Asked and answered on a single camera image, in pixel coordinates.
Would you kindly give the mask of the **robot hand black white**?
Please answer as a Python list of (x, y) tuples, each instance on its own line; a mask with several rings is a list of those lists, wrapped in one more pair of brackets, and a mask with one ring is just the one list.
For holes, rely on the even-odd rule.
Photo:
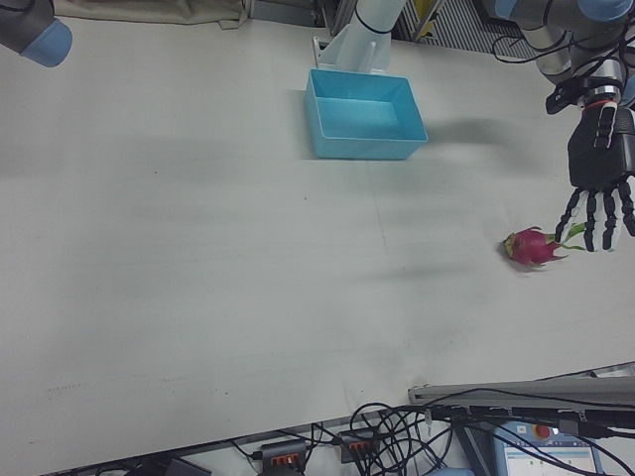
[(582, 236), (588, 252), (612, 252), (634, 234), (634, 111), (612, 100), (584, 107), (568, 143), (573, 192), (556, 226), (563, 244)]

